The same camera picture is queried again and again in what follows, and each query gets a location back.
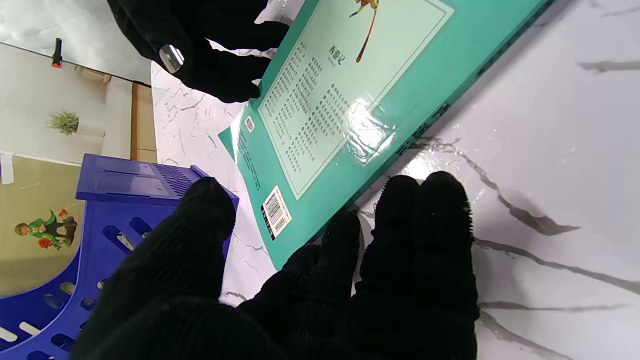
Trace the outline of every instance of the barcode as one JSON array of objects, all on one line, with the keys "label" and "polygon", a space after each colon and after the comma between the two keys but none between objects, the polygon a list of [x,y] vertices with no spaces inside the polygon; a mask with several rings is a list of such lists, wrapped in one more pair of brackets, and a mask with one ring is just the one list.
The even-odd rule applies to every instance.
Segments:
[{"label": "barcode", "polygon": [[269,230],[269,235],[271,235],[272,240],[275,240],[276,236],[278,236],[282,232],[282,229],[291,221],[291,214],[284,203],[278,186],[269,194],[267,201],[262,204],[260,209],[262,210],[262,217],[264,217],[264,222]]},{"label": "barcode", "polygon": [[244,120],[244,124],[246,125],[246,129],[249,130],[249,132],[251,133],[253,131],[253,128],[255,127],[255,124],[253,123],[253,119],[251,119],[251,116],[246,117],[246,119]]}]

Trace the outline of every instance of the crate handle hole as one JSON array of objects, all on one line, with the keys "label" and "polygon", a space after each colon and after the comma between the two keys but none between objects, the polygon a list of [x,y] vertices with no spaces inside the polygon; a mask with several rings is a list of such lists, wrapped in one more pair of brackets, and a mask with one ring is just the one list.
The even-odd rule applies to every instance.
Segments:
[{"label": "crate handle hole", "polygon": [[55,359],[54,356],[45,354],[42,351],[30,352],[29,355],[27,355],[27,360],[54,360],[54,359]]},{"label": "crate handle hole", "polygon": [[142,238],[146,238],[147,233],[151,231],[149,224],[139,217],[132,218],[129,225],[131,225],[131,228],[134,229]]},{"label": "crate handle hole", "polygon": [[13,343],[18,340],[18,336],[4,327],[0,327],[0,339],[5,340],[8,343]]},{"label": "crate handle hole", "polygon": [[113,225],[107,225],[102,228],[102,235],[104,235],[107,240],[111,241],[113,245],[116,245],[118,249],[122,250],[125,254],[128,254],[135,249],[135,246],[131,242],[131,240],[121,232],[117,227]]},{"label": "crate handle hole", "polygon": [[31,325],[28,322],[21,322],[20,325],[18,325],[18,327],[20,328],[20,330],[26,332],[31,336],[36,336],[40,332],[40,329]]},{"label": "crate handle hole", "polygon": [[91,311],[95,308],[95,299],[92,297],[85,297],[82,299],[80,306],[87,311]]},{"label": "crate handle hole", "polygon": [[57,334],[51,337],[51,343],[64,351],[70,352],[76,341],[64,334]]},{"label": "crate handle hole", "polygon": [[55,295],[53,294],[45,294],[42,297],[42,300],[44,301],[45,304],[47,304],[49,307],[51,307],[52,309],[60,309],[65,305],[65,302],[58,299]]},{"label": "crate handle hole", "polygon": [[65,294],[71,296],[76,290],[76,286],[73,285],[71,282],[65,281],[62,284],[60,284],[60,290],[62,290]]}]

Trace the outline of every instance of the black glove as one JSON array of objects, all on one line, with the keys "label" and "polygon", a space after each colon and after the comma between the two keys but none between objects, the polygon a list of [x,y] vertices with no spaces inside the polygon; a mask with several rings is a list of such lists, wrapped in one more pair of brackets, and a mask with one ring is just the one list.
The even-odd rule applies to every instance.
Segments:
[{"label": "black glove", "polygon": [[389,359],[475,359],[479,310],[462,185],[447,172],[422,185],[393,177],[371,233],[341,337]]},{"label": "black glove", "polygon": [[108,3],[118,26],[142,56],[173,73],[186,86],[223,102],[259,97],[260,90],[252,80],[262,77],[270,60],[214,50],[207,38],[231,50],[266,51],[278,47],[289,29],[279,22],[254,23],[267,0]]}]

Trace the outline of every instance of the book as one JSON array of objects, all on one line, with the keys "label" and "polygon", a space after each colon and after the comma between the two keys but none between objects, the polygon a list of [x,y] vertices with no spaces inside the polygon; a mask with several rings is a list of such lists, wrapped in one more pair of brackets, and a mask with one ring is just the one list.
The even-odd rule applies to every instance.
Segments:
[{"label": "book", "polygon": [[406,151],[552,0],[307,0],[220,133],[277,269]]}]

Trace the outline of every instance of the gray marble vein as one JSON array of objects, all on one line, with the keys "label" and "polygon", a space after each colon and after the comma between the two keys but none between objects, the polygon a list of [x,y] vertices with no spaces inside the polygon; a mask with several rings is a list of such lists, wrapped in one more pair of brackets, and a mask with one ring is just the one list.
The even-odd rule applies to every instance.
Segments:
[{"label": "gray marble vein", "polygon": [[365,216],[367,218],[370,218],[370,219],[375,219],[376,218],[376,213],[374,211],[358,210],[358,213],[360,213],[363,216]]},{"label": "gray marble vein", "polygon": [[599,74],[608,71],[640,70],[640,61],[598,61],[594,63],[578,63],[578,65],[584,70],[595,70]]},{"label": "gray marble vein", "polygon": [[182,143],[182,131],[178,129],[178,139],[180,139],[180,148],[182,148],[182,153],[187,156],[187,153],[184,151],[184,144]]},{"label": "gray marble vein", "polygon": [[622,15],[628,15],[628,14],[634,13],[634,12],[640,12],[640,5],[634,6],[634,7],[629,8],[629,9],[617,10],[617,11],[614,11],[614,12],[604,13],[604,14],[602,14],[602,17],[622,16]]},{"label": "gray marble vein", "polygon": [[624,280],[624,279],[613,277],[611,275],[603,274],[600,272],[585,270],[577,266],[569,266],[569,265],[564,265],[560,263],[555,263],[553,261],[542,260],[538,256],[531,254],[529,251],[526,251],[519,247],[511,246],[511,245],[494,243],[493,241],[481,240],[479,238],[476,238],[476,245],[480,246],[482,249],[491,249],[491,250],[506,252],[508,254],[515,254],[525,258],[529,258],[533,260],[535,263],[537,263],[538,265],[547,266],[549,268],[553,268],[556,270],[567,270],[575,274],[590,277],[594,280],[606,282],[607,284],[610,284],[618,288],[631,291],[632,293],[640,295],[640,282],[638,281]]},{"label": "gray marble vein", "polygon": [[215,147],[217,149],[218,146],[216,145],[216,142],[213,141],[213,138],[211,137],[211,135],[207,134],[207,137],[209,138],[209,140],[211,140],[211,143],[213,144],[213,147]]},{"label": "gray marble vein", "polygon": [[171,119],[169,119],[169,121],[168,121],[168,122],[166,122],[166,124],[162,127],[162,130],[164,130],[164,129],[167,127],[167,125],[171,124],[171,122],[172,122],[173,120],[175,120],[175,117],[176,117],[176,116],[178,116],[178,113],[173,114],[173,117],[172,117]]},{"label": "gray marble vein", "polygon": [[154,108],[160,103],[160,101],[164,97],[164,94],[165,94],[164,92],[160,93],[160,98],[158,98],[158,100],[154,103]]},{"label": "gray marble vein", "polygon": [[531,348],[534,354],[548,360],[573,360],[572,358],[560,354],[555,350],[551,350],[550,348],[544,347],[538,343],[535,343],[529,339],[523,338],[522,336],[515,334],[514,332],[509,331],[507,328],[502,326],[498,320],[496,320],[493,316],[489,315],[485,311],[480,311],[480,321],[482,324],[495,335],[496,338],[507,341],[510,343],[520,344]]},{"label": "gray marble vein", "polygon": [[227,297],[227,296],[233,296],[233,297],[237,297],[239,299],[242,299],[242,301],[247,301],[247,298],[244,297],[244,295],[240,294],[240,293],[234,293],[233,291],[223,291],[220,295]]},{"label": "gray marble vein", "polygon": [[497,192],[498,200],[501,204],[505,205],[505,207],[509,209],[509,214],[512,217],[516,218],[526,226],[529,226],[531,229],[534,229],[542,235],[553,236],[580,229],[579,226],[559,225],[556,221],[546,215],[542,217],[536,217],[527,210],[521,209],[507,201],[504,196],[502,196],[502,192],[500,191],[500,187],[498,186],[498,184],[489,178],[487,172],[484,171],[484,169],[482,169],[475,161],[469,158],[461,149],[455,146],[458,141],[460,141],[459,138],[455,139],[455,141],[453,141],[452,143],[445,143],[444,141],[442,141],[442,139],[434,136],[423,136],[422,138],[418,139],[418,141],[415,142],[410,147],[410,149],[426,150],[431,153],[444,152],[461,157],[463,160],[465,160],[467,165],[478,174],[478,176],[480,177],[480,181],[482,181],[493,191]]},{"label": "gray marble vein", "polygon": [[247,244],[247,243],[243,243],[241,242],[242,245],[244,245],[245,247],[250,247],[251,249],[253,249],[253,251],[262,251],[265,255],[269,256],[269,254],[267,253],[267,250],[264,248],[264,246],[258,246],[255,247],[253,245]]},{"label": "gray marble vein", "polygon": [[175,161],[174,159],[166,158],[166,159],[163,161],[163,163],[166,163],[167,161],[171,161],[172,163],[174,163],[174,164],[175,164],[175,166],[179,166],[179,165],[178,165],[178,161]]},{"label": "gray marble vein", "polygon": [[481,309],[504,309],[504,310],[526,310],[526,311],[559,311],[566,313],[585,313],[587,311],[617,310],[629,307],[628,304],[597,305],[597,306],[572,306],[572,307],[529,307],[508,301],[481,302],[478,304]]},{"label": "gray marble vein", "polygon": [[184,89],[181,86],[175,91],[175,94],[172,97],[178,96],[179,92],[182,92],[182,95],[184,95]]},{"label": "gray marble vein", "polygon": [[252,269],[253,269],[253,271],[257,272],[258,274],[260,273],[260,272],[258,271],[258,269],[254,268],[251,264],[249,264],[249,261],[245,260],[244,258],[240,258],[240,260],[241,260],[243,263],[245,263],[245,264],[246,264],[246,266],[249,266],[250,268],[252,268]]},{"label": "gray marble vein", "polygon": [[604,9],[604,6],[596,0],[587,0],[587,1],[589,1],[589,5],[591,5],[591,7],[594,9]]},{"label": "gray marble vein", "polygon": [[202,94],[202,97],[200,98],[200,100],[198,100],[198,102],[196,102],[195,104],[191,105],[191,106],[187,106],[186,108],[181,108],[180,111],[184,111],[184,110],[189,110],[189,109],[193,109],[196,106],[200,105],[200,103],[204,100],[204,94]]}]

